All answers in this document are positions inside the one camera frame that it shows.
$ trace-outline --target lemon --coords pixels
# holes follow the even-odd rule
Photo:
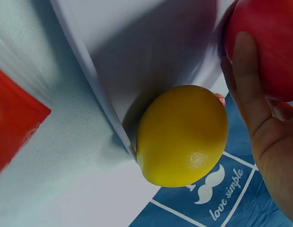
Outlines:
[[[137,159],[143,176],[163,187],[189,185],[220,159],[227,140],[227,116],[209,90],[175,87],[146,110],[137,131]]]

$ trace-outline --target blue mat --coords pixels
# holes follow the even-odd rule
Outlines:
[[[251,153],[247,129],[228,95],[225,153],[201,180],[161,188],[130,227],[292,227],[270,198]]]

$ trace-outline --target white fabric surface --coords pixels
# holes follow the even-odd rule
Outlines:
[[[0,0],[0,29],[51,81],[53,112],[0,175],[0,227],[128,226],[146,182],[92,94],[48,0]]]

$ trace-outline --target apple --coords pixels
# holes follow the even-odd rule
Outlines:
[[[224,48],[230,61],[240,31],[255,39],[265,95],[293,101],[293,0],[239,0],[224,31]]]

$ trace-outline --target hand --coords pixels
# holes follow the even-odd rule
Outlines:
[[[223,59],[221,68],[248,128],[253,157],[267,189],[293,221],[293,106],[265,98],[258,75],[257,48],[248,33],[237,35],[233,62]]]

